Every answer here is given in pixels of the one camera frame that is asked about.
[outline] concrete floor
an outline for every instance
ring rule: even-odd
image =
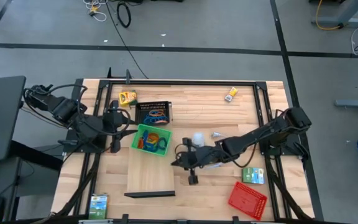
[[[0,0],[0,10],[5,2]],[[307,0],[276,0],[276,3],[288,51],[351,52],[353,29],[322,31],[310,24],[316,4]],[[336,15],[344,6],[324,3],[321,15]],[[130,46],[276,53],[134,51],[134,57],[150,78],[282,80],[291,100],[269,0],[146,1],[131,7],[131,13],[130,28],[119,26]],[[40,44],[122,46],[112,22],[98,22],[88,16],[80,0],[13,0],[0,21],[0,43],[33,44],[21,45],[23,49],[0,47],[0,77],[25,75],[26,86],[105,77],[109,67],[115,75],[123,75],[128,68],[133,76],[142,78],[126,51],[40,49]],[[333,105],[336,99],[358,99],[358,58],[290,57],[290,65],[300,105],[313,122],[308,138],[324,219],[358,223],[358,110]],[[71,90],[60,93],[70,96]],[[64,130],[19,113],[15,140],[37,147],[56,144],[63,138]],[[59,154],[61,150],[50,153]],[[48,214],[57,175],[53,177],[46,172],[37,167],[33,181],[28,180],[28,186],[43,189],[44,195],[23,197],[18,218]],[[50,177],[47,183],[39,178],[43,175]]]

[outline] small yellow package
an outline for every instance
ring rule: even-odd
[[[119,104],[121,106],[125,105],[136,105],[137,104],[137,94],[135,90],[119,93]]]
[[[233,97],[237,94],[238,91],[238,89],[232,87],[229,94],[224,97],[224,100],[226,100],[227,102],[231,102],[231,100],[233,100]]]

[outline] green basket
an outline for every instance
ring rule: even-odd
[[[134,140],[132,142],[131,148],[140,150],[142,152],[148,152],[148,153],[151,153],[151,154],[155,154],[155,155],[158,155],[158,156],[165,156],[166,155],[167,150],[169,149],[169,143],[171,141],[171,135],[172,135],[171,131],[161,129],[161,128],[156,128],[156,127],[153,127],[153,126],[147,126],[147,125],[144,125],[144,124],[138,125],[137,130],[138,130],[138,132],[136,132],[136,135],[135,135]],[[150,152],[150,151],[147,151],[147,150],[144,150],[144,149],[139,149],[137,147],[137,144],[139,143],[139,139],[143,136],[143,133],[146,130],[149,132],[149,134],[150,133],[155,133],[155,134],[158,134],[158,136],[160,138],[165,138],[167,140],[167,148],[165,150],[159,149],[156,152]]]

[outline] red plastic basket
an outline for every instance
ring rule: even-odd
[[[236,182],[229,198],[229,205],[259,221],[266,202],[266,196],[240,182]]]

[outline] wooden tabletop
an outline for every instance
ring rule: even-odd
[[[98,79],[84,79],[83,85],[88,87],[81,102],[88,107],[86,113],[92,114]],[[288,108],[287,97],[282,82],[266,82],[270,105],[275,110]],[[136,90],[139,102],[171,101],[172,102],[172,141],[170,149],[181,143],[183,137],[191,138],[195,132],[202,132],[206,144],[213,145],[217,139],[210,135],[216,131],[227,136],[241,136],[258,128],[255,110],[254,93],[249,86],[235,86],[239,91],[231,103],[224,101],[232,86],[197,86],[197,85],[114,85],[111,100],[118,100],[118,93]],[[264,100],[260,93],[262,109]],[[172,167],[174,173],[175,197],[163,198],[130,198],[124,196],[127,191],[129,154],[134,135],[126,136],[121,141],[121,150],[116,154],[104,153],[98,171],[96,194],[109,195],[108,218],[121,218],[129,214],[131,219],[164,219],[164,220],[232,220],[238,216],[240,220],[253,220],[248,215],[227,204],[231,190],[236,181],[241,181],[242,171],[233,163],[223,164],[214,169],[196,169],[199,184],[188,184],[189,172],[179,167]],[[237,162],[245,164],[250,157],[251,148],[238,158]],[[59,211],[70,199],[78,186],[84,154],[74,153],[64,163],[58,180],[52,211]],[[259,148],[250,167],[265,168],[263,156]],[[313,217],[313,208],[303,172],[302,162],[296,156],[282,156],[282,166],[288,191],[295,201],[309,216]],[[247,184],[249,187],[268,197],[262,220],[272,221],[273,212],[269,187],[265,175],[263,185]],[[282,197],[278,189],[277,200],[280,214],[284,217]],[[85,210],[86,196],[81,203],[81,211]]]

